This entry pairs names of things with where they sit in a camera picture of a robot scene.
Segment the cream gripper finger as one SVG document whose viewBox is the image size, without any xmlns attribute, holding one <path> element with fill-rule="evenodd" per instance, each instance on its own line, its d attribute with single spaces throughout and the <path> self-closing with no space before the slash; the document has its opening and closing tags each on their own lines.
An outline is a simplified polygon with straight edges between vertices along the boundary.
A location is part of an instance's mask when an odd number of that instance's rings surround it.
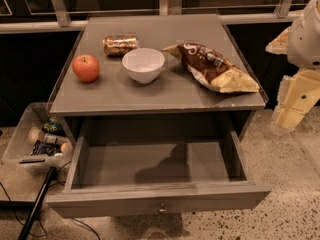
<svg viewBox="0 0 320 240">
<path fill-rule="evenodd" d="M 280 131 L 293 131 L 320 100 L 320 70 L 300 68 L 280 82 L 272 124 Z"/>
<path fill-rule="evenodd" d="M 290 28 L 283 30 L 274 40 L 272 40 L 265 48 L 269 53 L 281 55 L 287 54 L 288 36 Z"/>
</svg>

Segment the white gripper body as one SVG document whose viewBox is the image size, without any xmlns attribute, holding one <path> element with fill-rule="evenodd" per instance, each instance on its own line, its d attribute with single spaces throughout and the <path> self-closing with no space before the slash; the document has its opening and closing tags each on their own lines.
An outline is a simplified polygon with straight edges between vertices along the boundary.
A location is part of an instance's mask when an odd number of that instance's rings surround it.
<svg viewBox="0 0 320 240">
<path fill-rule="evenodd" d="M 287 58 L 300 68 L 320 68 L 320 0 L 310 0 L 293 21 L 288 35 Z"/>
</svg>

